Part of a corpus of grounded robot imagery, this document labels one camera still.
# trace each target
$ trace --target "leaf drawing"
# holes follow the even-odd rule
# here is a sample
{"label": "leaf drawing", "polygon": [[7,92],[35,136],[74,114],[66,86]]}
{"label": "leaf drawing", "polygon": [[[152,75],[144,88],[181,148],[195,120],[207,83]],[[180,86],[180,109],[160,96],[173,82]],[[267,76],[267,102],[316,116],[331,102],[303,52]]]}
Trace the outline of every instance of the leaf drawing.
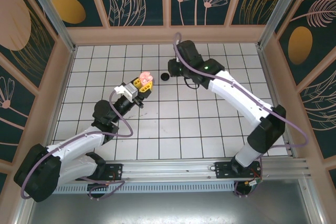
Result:
{"label": "leaf drawing", "polygon": [[298,18],[307,17],[309,26],[327,27],[336,17],[336,0],[317,0],[308,10],[308,13],[293,18],[291,21]]}
{"label": "leaf drawing", "polygon": [[142,26],[146,17],[145,0],[109,0],[108,19],[112,26]]}
{"label": "leaf drawing", "polygon": [[336,71],[326,80],[305,88],[301,97],[314,130],[336,128]]}
{"label": "leaf drawing", "polygon": [[31,10],[29,10],[29,14],[32,24],[30,39],[22,50],[11,50],[11,54],[17,63],[31,76],[41,79],[47,66],[52,46],[41,20]]}

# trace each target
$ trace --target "metal frame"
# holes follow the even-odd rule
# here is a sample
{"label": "metal frame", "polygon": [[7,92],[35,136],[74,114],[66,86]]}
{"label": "metal frame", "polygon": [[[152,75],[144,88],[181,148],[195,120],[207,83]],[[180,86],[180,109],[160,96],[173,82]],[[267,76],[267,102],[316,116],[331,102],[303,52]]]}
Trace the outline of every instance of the metal frame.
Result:
{"label": "metal frame", "polygon": [[48,127],[48,134],[46,135],[43,143],[45,145],[49,145],[53,139],[53,135],[55,132],[55,128],[56,128],[56,124],[57,124],[57,119],[58,119],[58,115],[59,112],[61,110],[61,106],[62,106],[62,101],[66,92],[66,88],[67,88],[67,84],[70,78],[70,74],[71,74],[71,70],[72,70],[72,65],[73,62],[75,60],[75,56],[77,53],[77,47],[74,48],[74,50],[71,52],[71,55],[69,57],[68,63],[67,63],[67,69],[65,71],[64,77],[62,79],[62,83],[61,83],[61,88],[57,94],[57,100],[56,100],[56,104],[54,106],[54,110],[53,113],[51,114],[51,120],[49,122],[49,127]]}
{"label": "metal frame", "polygon": [[[93,190],[92,194],[110,193],[119,185],[109,185]],[[234,191],[234,181],[214,182],[160,182],[160,183],[125,183],[115,193],[199,193],[209,191]],[[56,188],[53,194],[87,194],[91,188],[88,184],[68,184]]]}
{"label": "metal frame", "polygon": [[[267,82],[268,88],[271,93],[272,101],[274,104],[278,104],[280,101],[279,94],[277,90],[275,89],[274,78],[272,77],[271,73],[268,71],[269,67],[268,67],[267,58],[264,54],[262,47],[257,48],[257,51],[258,51],[261,65],[262,65],[262,69],[265,74],[266,82]],[[288,131],[288,128],[285,129],[284,136],[288,140],[289,143],[291,144],[293,143],[293,138],[290,132]],[[291,148],[290,151],[293,157],[298,157],[298,152],[295,148]],[[320,204],[320,200],[316,194],[315,186],[312,180],[301,178],[301,179],[298,179],[298,182],[300,185],[301,193],[303,196],[303,201],[306,204],[307,212],[308,212],[311,223],[312,224],[327,223],[322,206]]]}
{"label": "metal frame", "polygon": [[[123,179],[127,182],[204,182],[218,181],[210,167],[215,162],[228,162],[230,158],[172,159],[160,161],[118,161],[123,164]],[[291,157],[265,157],[262,159],[265,179],[309,178],[305,159]],[[221,179],[222,181],[249,180]]]}
{"label": "metal frame", "polygon": [[285,14],[291,2],[292,0],[279,0],[278,1],[259,39],[259,46],[261,49],[263,49],[263,47],[267,45],[267,42],[273,35],[276,27],[278,26],[279,22],[281,21],[281,18]]}
{"label": "metal frame", "polygon": [[38,0],[40,5],[43,7],[43,10],[48,15],[51,23],[58,32],[59,36],[64,41],[65,45],[70,51],[73,51],[74,43],[72,42],[70,35],[65,27],[63,21],[60,19],[57,11],[55,10],[51,0]]}

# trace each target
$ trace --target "wire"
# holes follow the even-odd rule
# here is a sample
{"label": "wire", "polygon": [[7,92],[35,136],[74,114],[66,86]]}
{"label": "wire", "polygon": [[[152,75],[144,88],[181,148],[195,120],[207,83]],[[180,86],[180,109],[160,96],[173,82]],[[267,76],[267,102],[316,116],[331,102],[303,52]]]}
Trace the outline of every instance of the wire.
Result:
{"label": "wire", "polygon": [[256,178],[256,177],[258,177],[258,178],[261,178],[252,168],[250,168],[250,170],[254,173],[254,179]]}
{"label": "wire", "polygon": [[189,79],[190,79],[190,78],[186,78],[186,77],[184,77],[184,83],[187,85],[188,88],[190,88],[190,89],[198,89],[198,88],[200,87],[199,84],[196,84],[196,85],[197,85],[197,88],[193,88],[193,87],[189,86],[189,83],[187,82],[187,80],[189,80]]}
{"label": "wire", "polygon": [[173,47],[176,53],[176,56],[178,57],[179,61],[182,62],[182,64],[188,68],[189,70],[193,71],[194,73],[198,73],[202,76],[206,76],[212,79],[218,79],[221,81],[224,81],[228,84],[231,85],[231,87],[235,87],[236,89],[238,89],[241,93],[243,93],[245,96],[247,96],[250,100],[252,100],[256,105],[258,105],[261,109],[265,110],[266,112],[270,113],[271,115],[275,116],[276,118],[282,120],[283,122],[289,124],[290,126],[292,126],[294,129],[296,129],[297,131],[299,131],[305,138],[305,142],[302,144],[279,144],[279,145],[274,145],[271,148],[276,148],[276,147],[304,147],[308,144],[309,139],[307,134],[300,129],[298,126],[296,126],[295,124],[293,124],[292,122],[290,122],[289,120],[287,120],[286,118],[283,118],[282,116],[278,115],[277,113],[275,113],[272,110],[269,110],[268,108],[264,107],[258,100],[256,100],[254,97],[252,97],[248,92],[246,92],[244,89],[242,89],[241,87],[239,87],[234,81],[230,81],[228,79],[225,79],[223,77],[220,76],[214,76],[213,74],[208,74],[208,73],[204,73],[201,72],[197,69],[194,69],[193,67],[189,66],[188,63],[183,59],[183,57],[181,56],[180,52],[178,51],[177,48],[177,43],[180,43],[182,40],[182,35],[181,33],[176,33],[174,35],[174,39],[173,39]]}
{"label": "wire", "polygon": [[212,170],[212,167],[215,167],[215,166],[214,166],[214,165],[210,166],[210,167],[209,167],[209,170],[212,171],[212,172],[215,172],[216,169],[213,169],[213,170]]}
{"label": "wire", "polygon": [[[106,198],[110,197],[111,195],[113,195],[116,191],[118,191],[125,184],[124,180],[109,182],[109,181],[104,181],[104,180],[93,180],[93,179],[89,179],[87,177],[81,177],[81,179],[84,179],[84,180],[89,181],[89,182],[101,184],[100,186],[92,187],[90,189],[90,191],[89,191],[89,197],[90,197],[90,199],[91,200],[96,200],[96,201],[99,201],[99,200],[106,199]],[[92,196],[91,193],[93,192],[93,190],[96,190],[98,188],[108,187],[109,185],[113,185],[113,184],[120,184],[120,185],[117,186],[112,192],[110,192],[108,194],[104,194],[100,198],[94,198]]]}
{"label": "wire", "polygon": [[114,105],[112,103],[112,97],[113,97],[114,94],[115,94],[115,91],[113,90],[112,93],[111,93],[111,95],[110,95],[110,99],[109,99],[110,106],[111,106],[112,110],[116,113],[116,115],[126,124],[127,128],[130,130],[130,134],[128,134],[128,135],[122,135],[122,134],[115,134],[115,133],[110,133],[110,132],[92,131],[92,132],[88,132],[88,133],[83,133],[81,135],[78,135],[78,136],[70,139],[69,141],[67,141],[65,143],[62,143],[59,147],[53,149],[48,154],[46,154],[45,156],[43,156],[39,161],[37,161],[36,164],[29,171],[29,173],[27,174],[27,177],[25,178],[25,180],[24,180],[24,182],[22,184],[22,187],[21,187],[20,194],[21,194],[22,199],[30,199],[31,198],[31,196],[26,196],[25,195],[25,188],[27,186],[27,183],[28,183],[31,175],[34,173],[34,171],[37,169],[37,167],[40,164],[42,164],[42,162],[44,160],[46,160],[48,157],[50,157],[53,153],[55,153],[57,151],[60,151],[61,149],[63,149],[68,144],[71,144],[74,141],[77,141],[77,140],[81,139],[82,137],[88,137],[89,135],[95,135],[95,134],[103,134],[103,135],[108,135],[108,136],[119,136],[119,137],[130,137],[130,136],[133,135],[133,129],[131,128],[130,124],[125,120],[125,118],[122,117],[122,115],[118,112],[118,110],[114,107]]}

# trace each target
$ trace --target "black grid line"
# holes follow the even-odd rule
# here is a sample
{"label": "black grid line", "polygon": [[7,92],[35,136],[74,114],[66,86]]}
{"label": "black grid line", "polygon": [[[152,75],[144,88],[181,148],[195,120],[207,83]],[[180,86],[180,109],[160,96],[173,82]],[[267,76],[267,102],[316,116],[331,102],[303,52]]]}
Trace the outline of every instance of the black grid line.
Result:
{"label": "black grid line", "polygon": [[[158,53],[157,53],[159,56],[160,56],[160,45],[158,45]],[[158,71],[159,71],[159,69],[160,69],[160,58],[159,58],[159,56],[157,57],[158,58],[158,63],[157,63],[157,69],[158,69]],[[158,90],[158,95],[157,95],[157,99],[158,99],[158,103],[157,103],[157,106],[158,106],[158,128],[157,128],[157,136],[158,136],[158,142],[159,142],[159,157],[158,157],[158,159],[160,159],[160,80],[158,80],[158,85],[157,85],[157,90]]]}
{"label": "black grid line", "polygon": [[[127,52],[127,46],[125,46],[125,57],[126,57],[126,52]],[[124,81],[124,74],[125,74],[125,64],[126,64],[126,59],[124,60],[124,68],[123,68],[123,73],[122,73],[122,81]],[[115,138],[116,139],[116,147],[115,147],[115,150],[114,150],[114,160],[116,160],[116,156],[117,156],[117,144],[118,144],[118,137]]]}
{"label": "black grid line", "polygon": [[72,66],[71,66],[71,70],[70,70],[70,74],[69,74],[69,79],[67,80],[67,86],[65,88],[65,92],[64,92],[64,97],[63,97],[63,100],[62,100],[61,108],[59,110],[59,114],[57,115],[57,122],[56,122],[55,132],[54,132],[54,134],[52,136],[52,143],[53,144],[54,144],[54,141],[55,141],[55,138],[56,138],[56,134],[57,134],[57,131],[58,131],[58,125],[59,125],[59,121],[61,119],[61,115],[62,115],[62,111],[63,111],[63,105],[64,105],[64,102],[65,102],[65,98],[67,97],[68,86],[69,86],[70,78],[71,78],[71,75],[72,75],[72,70],[73,70],[74,65],[75,65],[77,51],[78,51],[78,47],[76,48],[75,57],[74,57],[73,62],[72,62]]}
{"label": "black grid line", "polygon": [[[140,72],[142,73],[142,59],[143,59],[143,45],[141,45],[141,63],[140,63]],[[138,150],[139,150],[139,130],[140,130],[140,110],[141,108],[139,108],[139,111],[138,111],[138,140],[137,140],[137,149],[136,149],[136,160],[138,160]]]}
{"label": "black grid line", "polygon": [[[211,118],[218,118],[218,116],[203,116],[201,117],[202,119],[211,119]],[[219,116],[219,118],[243,118],[243,116]],[[163,120],[166,120],[166,119],[196,119],[196,118],[189,118],[189,117],[186,117],[186,118],[161,118]],[[140,118],[140,119],[134,119],[134,118],[129,118],[127,119],[127,121],[136,121],[136,120],[157,120],[157,118]],[[72,122],[72,121],[75,121],[75,120],[59,120],[58,122]]]}
{"label": "black grid line", "polygon": [[[91,67],[91,62],[92,62],[93,52],[94,52],[94,47],[93,47],[92,55],[91,55],[91,59],[90,59],[89,70],[90,70],[90,67]],[[88,83],[88,80],[89,80],[89,71],[88,71],[88,76],[87,76],[87,78],[86,78],[86,84]],[[83,102],[84,102],[85,92],[86,92],[86,87],[85,87],[85,89],[84,89],[83,100],[82,100],[82,106],[80,107],[80,111],[79,111],[79,116],[78,116],[78,123],[77,123],[76,132],[78,132],[78,125],[79,125],[80,116],[81,116],[81,113],[82,113],[82,108],[83,108]]]}
{"label": "black grid line", "polygon": [[105,87],[105,83],[106,83],[106,75],[107,75],[107,68],[108,68],[108,66],[109,66],[109,60],[110,60],[110,58],[108,58],[107,63],[106,63],[106,70],[105,70],[105,77],[104,77],[104,85],[103,85],[103,92],[102,92],[102,94],[101,94],[101,99],[103,99],[103,96],[104,96],[104,87]]}
{"label": "black grid line", "polygon": [[[226,70],[230,70],[231,68],[230,68],[230,66],[229,66],[229,64],[228,64],[228,58],[227,58],[227,56],[226,56],[226,49],[225,49],[225,46],[222,44],[222,46],[223,46],[223,48],[224,48],[224,53],[223,54],[225,54],[225,55],[222,55],[222,56],[225,56],[226,58],[226,64],[227,64],[227,69]],[[214,57],[218,57],[218,56],[220,56],[220,55],[216,55],[216,56],[211,56],[210,55],[210,52],[209,52],[209,44],[207,44],[207,49],[208,49],[208,54],[209,54],[209,58],[214,58]],[[67,92],[68,92],[68,88],[70,88],[70,86],[69,86],[69,82],[70,82],[70,78],[71,78],[71,76],[72,76],[72,74],[73,73],[81,73],[81,72],[73,72],[72,70],[73,70],[73,68],[74,68],[74,64],[72,65],[72,69],[71,69],[71,75],[70,75],[70,78],[69,78],[69,80],[68,80],[68,84],[67,84],[67,89],[66,89],[66,94],[65,94],[65,96],[64,96],[64,98],[63,98],[63,103],[62,103],[62,105],[61,105],[61,109],[60,109],[60,113],[59,113],[59,118],[58,118],[58,120],[57,120],[57,125],[56,125],[56,129],[55,129],[55,134],[54,134],[54,141],[56,141],[56,142],[60,142],[61,140],[55,140],[55,137],[56,137],[56,134],[57,134],[57,131],[59,130],[59,122],[60,121],[75,121],[75,120],[60,120],[60,116],[61,116],[61,114],[62,114],[62,111],[64,111],[63,110],[63,108],[64,108],[64,104],[72,104],[72,103],[74,103],[74,104],[82,104],[81,105],[81,107],[80,107],[80,112],[79,112],[79,120],[78,120],[78,122],[77,122],[77,130],[76,131],[78,131],[79,130],[79,123],[80,122],[82,122],[82,121],[91,121],[91,120],[80,120],[80,118],[81,118],[81,114],[83,113],[83,110],[85,110],[85,106],[83,107],[83,105],[84,104],[86,104],[86,103],[93,103],[93,102],[84,102],[84,98],[85,98],[85,92],[87,92],[88,90],[87,90],[87,88],[88,87],[103,87],[103,93],[102,93],[102,98],[104,97],[104,91],[105,91],[105,89],[106,88],[111,88],[111,87],[115,87],[116,85],[106,85],[107,84],[107,80],[106,80],[106,78],[107,78],[107,75],[108,75],[108,72],[122,72],[122,81],[124,81],[124,78],[125,78],[125,75],[126,74],[128,74],[128,75],[131,75],[131,72],[139,72],[139,70],[125,70],[125,64],[126,64],[126,61],[125,61],[125,59],[126,59],[126,52],[127,52],[127,46],[125,46],[125,49],[124,49],[124,57],[110,57],[110,54],[111,54],[111,47],[109,47],[109,52],[108,52],[108,54],[109,54],[109,56],[108,56],[108,58],[107,57],[95,57],[95,59],[107,59],[107,65],[106,65],[106,68],[105,68],[105,70],[104,71],[90,71],[90,68],[91,68],[91,65],[92,65],[92,59],[93,59],[93,52],[94,52],[94,47],[93,47],[93,49],[92,49],[92,52],[91,52],[91,58],[83,58],[83,59],[90,59],[90,66],[89,66],[89,70],[88,71],[82,71],[82,75],[84,75],[84,73],[87,73],[87,76],[86,76],[86,85],[85,86],[71,86],[71,88],[83,88],[84,89],[84,94],[83,94],[83,97],[82,97],[82,102],[65,102],[65,97],[66,97],[66,94],[67,94]],[[143,52],[144,52],[144,47],[143,47],[143,45],[142,45],[142,52],[141,52],[141,66],[140,66],[140,72],[141,71],[143,71],[143,68],[142,68],[142,64],[143,64]],[[159,59],[159,57],[160,56],[148,56],[149,58],[150,57],[156,57],[156,58],[158,58],[158,66],[157,66],[157,69],[154,69],[155,67],[150,67],[150,69],[148,69],[147,71],[158,71],[158,73],[160,74],[160,72],[165,72],[165,71],[167,71],[167,70],[159,70],[159,68],[160,68],[160,59]],[[108,63],[109,63],[109,60],[111,60],[111,61],[113,61],[113,59],[114,58],[116,58],[116,59],[124,59],[124,62],[123,62],[123,68],[120,68],[120,69],[116,69],[116,68],[114,68],[114,69],[116,69],[116,70],[122,70],[122,71],[115,71],[115,70],[111,70],[111,71],[108,71]],[[249,75],[248,75],[248,72],[247,72],[247,69],[260,69],[260,67],[258,67],[258,68],[247,68],[246,67],[246,62],[245,62],[245,59],[244,59],[244,57],[243,57],[243,61],[244,61],[244,68],[242,68],[242,67],[240,67],[240,68],[232,68],[232,69],[245,69],[245,71],[246,71],[246,74],[247,74],[247,77],[248,77],[248,82],[242,82],[241,84],[249,84],[249,86],[250,86],[250,88],[251,88],[251,83],[250,83],[250,78],[249,78]],[[122,62],[121,62],[121,60],[119,60],[119,64],[118,64],[118,67],[121,67],[122,66]],[[87,84],[88,84],[88,80],[89,80],[89,73],[91,73],[91,72],[103,72],[104,73],[104,80],[102,79],[102,73],[101,74],[97,74],[97,75],[100,75],[99,77],[101,78],[100,79],[100,82],[102,83],[103,82],[103,84],[102,84],[102,86],[99,84],[98,86],[93,86],[93,85],[91,85],[91,86],[88,86]],[[162,159],[162,158],[160,158],[160,139],[168,139],[168,138],[178,138],[180,141],[179,141],[179,144],[180,144],[180,158],[182,158],[182,142],[181,142],[181,139],[184,139],[184,138],[195,138],[194,136],[184,136],[184,137],[181,137],[181,124],[180,124],[180,119],[181,119],[181,116],[180,116],[180,111],[181,111],[181,106],[180,106],[180,103],[179,103],[179,99],[180,99],[180,96],[181,96],[181,92],[180,92],[180,94],[179,94],[179,91],[178,91],[178,87],[179,87],[179,85],[185,85],[184,83],[178,83],[178,82],[176,82],[176,84],[161,84],[161,83],[159,83],[160,82],[160,80],[159,80],[159,78],[160,78],[160,75],[158,75],[158,76],[156,76],[155,75],[155,77],[158,79],[158,83],[157,83],[157,85],[154,85],[154,89],[157,89],[156,91],[158,91],[159,92],[159,95],[158,95],[158,98],[157,99],[155,99],[155,100],[153,100],[153,102],[157,102],[158,103],[158,109],[159,109],[159,111],[158,111],[158,115],[153,115],[152,117],[153,118],[150,118],[150,119],[141,119],[140,118],[140,110],[139,110],[139,114],[138,114],[138,116],[139,116],[139,118],[138,119],[128,119],[128,120],[138,120],[138,137],[137,138],[135,138],[135,137],[132,137],[132,138],[129,138],[129,139],[137,139],[137,149],[136,149],[136,158],[137,159],[139,159],[139,139],[148,139],[148,137],[139,137],[139,133],[140,133],[140,120],[158,120],[158,136],[157,136],[157,138],[155,137],[155,138],[153,138],[153,139],[157,139],[157,141],[158,141],[158,159]],[[262,81],[262,82],[254,82],[254,83],[266,83],[267,84],[267,82],[265,82],[265,81]],[[178,129],[179,129],[179,137],[171,137],[171,136],[166,136],[166,137],[162,137],[162,136],[160,136],[160,121],[162,120],[161,118],[160,118],[160,103],[162,102],[162,99],[160,99],[160,89],[161,89],[161,87],[160,86],[169,86],[169,85],[176,85],[176,88],[177,88],[177,99],[174,99],[174,100],[167,100],[167,101],[170,101],[170,102],[177,102],[177,111],[178,111],[178,117],[177,118],[169,118],[170,120],[178,120]],[[242,123],[241,123],[241,120],[240,120],[240,117],[242,117],[241,115],[237,115],[237,116],[225,116],[226,114],[224,114],[223,116],[219,116],[219,104],[218,104],[218,101],[219,100],[221,100],[221,97],[220,96],[217,96],[217,95],[215,95],[215,97],[214,98],[210,98],[210,99],[207,99],[206,97],[204,98],[204,99],[200,99],[199,97],[198,97],[199,95],[197,94],[197,92],[196,92],[196,98],[194,99],[194,98],[192,98],[192,99],[190,99],[190,100],[183,100],[183,101],[193,101],[193,102],[197,102],[197,112],[198,112],[198,121],[199,121],[199,131],[200,131],[200,139],[201,139],[201,148],[202,148],[202,157],[204,157],[204,150],[203,150],[203,145],[204,144],[206,144],[205,142],[203,143],[203,140],[205,140],[205,138],[207,138],[207,137],[221,137],[222,138],[222,145],[223,145],[223,150],[224,150],[224,156],[226,156],[225,155],[225,143],[224,143],[224,139],[225,139],[225,137],[244,137],[244,134],[243,134],[243,125],[242,125]],[[207,116],[207,117],[202,117],[202,118],[217,118],[218,117],[218,119],[219,119],[219,127],[220,127],[220,131],[218,131],[218,133],[217,134],[220,134],[219,136],[207,136],[207,137],[203,137],[202,136],[202,128],[201,128],[201,118],[200,118],[200,114],[199,114],[199,102],[200,101],[216,101],[216,107],[217,107],[217,114],[218,114],[218,116]],[[240,124],[240,132],[241,132],[241,134],[239,134],[238,132],[237,133],[235,133],[235,132],[233,132],[233,134],[234,135],[231,135],[231,136],[223,136],[223,130],[224,129],[222,129],[222,123],[221,123],[221,118],[238,118],[239,119],[239,124]],[[194,117],[188,117],[188,118],[183,118],[183,119],[197,119],[197,116],[194,116]],[[116,156],[117,156],[117,147],[118,147],[118,138],[116,137],[116,143],[115,143],[115,150],[114,150],[114,159],[116,159]]]}
{"label": "black grid line", "polygon": [[[206,45],[207,45],[207,48],[208,48],[208,53],[209,53],[209,55],[210,55],[209,46],[208,46],[208,44],[206,44]],[[221,139],[222,139],[222,145],[223,145],[223,152],[224,152],[224,157],[225,157],[225,156],[226,156],[226,155],[225,155],[225,147],[224,147],[224,141],[223,141],[222,124],[220,123],[220,122],[221,122],[221,121],[220,121],[221,119],[220,119],[220,117],[219,117],[219,109],[218,109],[217,94],[215,94],[215,100],[216,100],[216,106],[217,106],[217,113],[218,113],[218,120],[219,120],[220,134],[222,135]]]}
{"label": "black grid line", "polygon": [[178,89],[179,87],[176,85],[176,89],[177,89],[177,112],[178,112],[178,115],[179,115],[179,117],[178,117],[178,132],[179,132],[179,136],[180,136],[180,156],[181,156],[181,158],[182,158],[182,143],[181,143],[181,122],[180,122],[180,102],[179,102],[179,89]]}
{"label": "black grid line", "polygon": [[202,148],[202,158],[204,158],[204,152],[203,152],[203,140],[202,140],[202,128],[201,128],[201,118],[199,116],[199,105],[198,105],[198,97],[197,97],[197,92],[196,93],[196,103],[197,103],[197,112],[198,112],[198,123],[199,123],[199,134],[200,134],[200,138],[201,138],[201,148]]}

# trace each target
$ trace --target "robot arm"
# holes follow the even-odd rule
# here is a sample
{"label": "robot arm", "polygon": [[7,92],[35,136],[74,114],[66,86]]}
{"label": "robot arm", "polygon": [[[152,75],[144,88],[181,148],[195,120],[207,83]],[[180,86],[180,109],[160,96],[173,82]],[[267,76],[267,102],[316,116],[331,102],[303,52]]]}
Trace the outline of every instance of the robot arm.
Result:
{"label": "robot arm", "polygon": [[[114,108],[121,116],[135,105],[143,108],[142,101],[151,94],[152,87],[152,81],[142,83],[139,78],[128,84],[123,83],[115,88],[116,93],[122,96],[114,103]],[[109,101],[101,100],[94,107],[94,121],[85,131],[59,144],[46,147],[37,144],[29,150],[14,176],[14,182],[20,187],[35,164],[49,155],[37,166],[25,187],[25,192],[36,202],[49,197],[57,186],[81,177],[113,180],[114,173],[109,170],[105,160],[93,150],[113,138],[104,132],[116,134],[119,129],[116,123],[120,117],[112,109]]]}
{"label": "robot arm", "polygon": [[[223,77],[234,82],[250,97],[255,98],[261,105],[275,113],[286,116],[286,110],[278,105],[273,108],[270,104],[263,102],[252,93],[242,87],[235,79],[225,71],[225,68],[214,59],[204,61],[198,53],[194,43],[190,40],[177,45],[179,53],[183,59],[194,69],[214,76]],[[202,85],[205,89],[220,95],[235,107],[255,128],[247,138],[247,143],[232,159],[232,170],[239,174],[262,154],[266,153],[275,141],[284,133],[285,123],[275,116],[256,105],[246,94],[231,86],[223,80],[205,77],[190,71],[179,60],[172,59],[168,62],[168,71],[171,76],[182,76],[192,79],[195,84]]]}

